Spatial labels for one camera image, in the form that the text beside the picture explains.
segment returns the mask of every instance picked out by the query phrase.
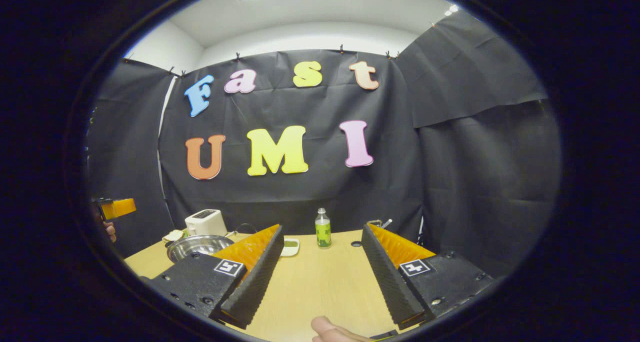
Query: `table surface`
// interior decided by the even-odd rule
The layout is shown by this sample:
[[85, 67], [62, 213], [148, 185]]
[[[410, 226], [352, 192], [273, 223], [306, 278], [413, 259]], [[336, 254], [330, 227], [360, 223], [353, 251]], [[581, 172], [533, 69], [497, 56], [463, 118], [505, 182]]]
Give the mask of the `table surface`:
[[[237, 242], [247, 234], [230, 237]], [[395, 330], [384, 297], [360, 241], [362, 230], [331, 234], [331, 246], [321, 249], [316, 235], [297, 238], [296, 255], [280, 257], [253, 321], [246, 330], [229, 328], [275, 342], [311, 342], [316, 333], [311, 319], [327, 316], [331, 322], [362, 336]], [[173, 265], [160, 241], [125, 259], [138, 276], [155, 278]]]

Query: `water bottle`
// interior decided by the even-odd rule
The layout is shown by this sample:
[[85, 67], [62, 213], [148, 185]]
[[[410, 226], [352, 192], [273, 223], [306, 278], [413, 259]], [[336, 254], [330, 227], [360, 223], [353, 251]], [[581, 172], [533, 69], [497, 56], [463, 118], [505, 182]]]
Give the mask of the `water bottle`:
[[318, 217], [315, 218], [315, 236], [318, 247], [331, 246], [331, 223], [324, 208], [318, 208]]

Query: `letter f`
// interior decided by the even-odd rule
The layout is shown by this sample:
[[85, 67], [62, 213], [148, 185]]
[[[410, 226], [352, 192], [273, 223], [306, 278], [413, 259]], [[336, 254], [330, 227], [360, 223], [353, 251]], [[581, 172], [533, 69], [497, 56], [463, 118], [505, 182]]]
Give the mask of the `letter f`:
[[212, 82], [213, 76], [208, 74], [184, 92], [184, 95], [189, 98], [189, 103], [191, 104], [192, 117], [196, 117], [209, 106], [209, 101], [204, 100], [204, 98], [211, 96], [211, 88], [206, 85], [206, 83]]

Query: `stainless steel bowl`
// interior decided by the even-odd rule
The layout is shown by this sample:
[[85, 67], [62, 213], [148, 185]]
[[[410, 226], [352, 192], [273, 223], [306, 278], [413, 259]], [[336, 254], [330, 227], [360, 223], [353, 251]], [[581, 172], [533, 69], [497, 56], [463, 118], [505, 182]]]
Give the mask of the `stainless steel bowl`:
[[171, 262], [176, 263], [192, 253], [214, 254], [234, 242], [221, 235], [199, 234], [178, 239], [166, 248], [166, 255]]

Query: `white ceiling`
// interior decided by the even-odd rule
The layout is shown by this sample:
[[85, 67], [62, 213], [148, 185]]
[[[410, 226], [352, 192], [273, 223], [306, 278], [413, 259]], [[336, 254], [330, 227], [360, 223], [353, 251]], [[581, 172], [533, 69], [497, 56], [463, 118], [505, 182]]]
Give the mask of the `white ceiling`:
[[255, 30], [300, 23], [362, 23], [420, 35], [450, 5], [445, 0], [199, 0], [169, 20], [209, 48]]

